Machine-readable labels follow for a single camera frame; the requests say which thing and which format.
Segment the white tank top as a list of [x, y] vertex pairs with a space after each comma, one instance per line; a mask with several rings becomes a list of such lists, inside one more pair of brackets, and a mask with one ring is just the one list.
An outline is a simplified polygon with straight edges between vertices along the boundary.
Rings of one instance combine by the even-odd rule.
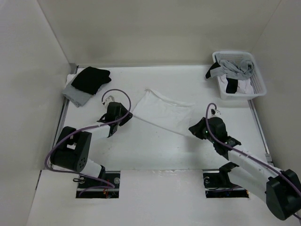
[[193, 103], [173, 100], [153, 89], [146, 89], [145, 95], [134, 108], [133, 115], [162, 129], [189, 136], [194, 108]]

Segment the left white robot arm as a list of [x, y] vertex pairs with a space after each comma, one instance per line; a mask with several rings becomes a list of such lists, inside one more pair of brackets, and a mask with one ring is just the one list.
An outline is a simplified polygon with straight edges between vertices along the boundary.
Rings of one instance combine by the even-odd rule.
[[50, 154], [52, 165], [74, 174], [88, 176], [89, 182], [97, 188], [105, 184], [105, 167], [89, 159], [91, 143], [111, 137], [118, 127], [133, 117], [133, 114], [118, 102], [110, 102], [106, 109], [107, 112], [96, 123], [86, 128], [64, 127], [55, 150]]

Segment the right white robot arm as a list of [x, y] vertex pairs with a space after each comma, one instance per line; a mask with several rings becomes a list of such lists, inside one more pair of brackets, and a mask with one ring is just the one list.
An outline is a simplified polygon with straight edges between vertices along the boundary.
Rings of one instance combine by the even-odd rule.
[[209, 140], [215, 151], [229, 162], [219, 168], [223, 186], [238, 185], [266, 203], [270, 212], [286, 220], [301, 209], [301, 182], [291, 169], [281, 170], [262, 162], [248, 151], [239, 150], [241, 142], [228, 135], [219, 117], [202, 118], [189, 127], [192, 135]]

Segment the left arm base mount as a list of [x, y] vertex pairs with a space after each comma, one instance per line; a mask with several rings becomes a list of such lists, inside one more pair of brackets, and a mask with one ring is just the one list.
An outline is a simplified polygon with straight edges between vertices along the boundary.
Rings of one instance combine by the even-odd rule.
[[79, 176], [73, 182], [77, 184], [77, 199], [117, 199], [119, 198], [120, 171], [107, 171], [102, 181]]

